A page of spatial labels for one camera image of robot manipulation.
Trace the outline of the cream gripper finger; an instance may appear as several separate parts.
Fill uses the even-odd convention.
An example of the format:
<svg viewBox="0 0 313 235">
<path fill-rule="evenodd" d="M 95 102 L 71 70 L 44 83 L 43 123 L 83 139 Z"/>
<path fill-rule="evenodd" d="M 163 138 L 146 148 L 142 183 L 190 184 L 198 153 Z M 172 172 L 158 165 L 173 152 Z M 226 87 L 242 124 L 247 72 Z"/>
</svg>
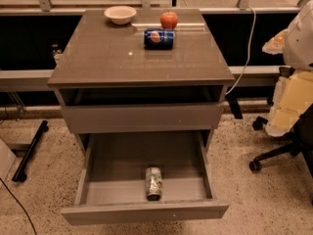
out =
<svg viewBox="0 0 313 235">
<path fill-rule="evenodd" d="M 267 41 L 263 47 L 262 51 L 271 55 L 278 55 L 284 52 L 285 47 L 285 39 L 287 36 L 288 30 L 283 29 L 279 33 L 277 33 L 274 37 L 272 37 L 269 41 Z"/>
<path fill-rule="evenodd" d="M 275 86 L 273 102 L 265 130 L 279 137 L 289 132 L 313 104 L 313 73 L 296 71 L 290 77 L 281 76 Z"/>
</svg>

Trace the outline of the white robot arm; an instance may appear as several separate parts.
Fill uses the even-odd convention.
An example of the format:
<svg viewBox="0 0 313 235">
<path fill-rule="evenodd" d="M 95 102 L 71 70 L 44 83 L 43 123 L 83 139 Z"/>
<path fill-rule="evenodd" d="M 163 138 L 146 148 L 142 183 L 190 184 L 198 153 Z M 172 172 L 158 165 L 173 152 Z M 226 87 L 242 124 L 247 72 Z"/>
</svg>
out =
<svg viewBox="0 0 313 235">
<path fill-rule="evenodd" d="M 262 51 L 283 54 L 284 62 L 294 69 L 279 77 L 274 90 L 265 130 L 271 136 L 283 136 L 313 104 L 313 1 L 307 2 L 287 29 L 271 38 Z"/>
</svg>

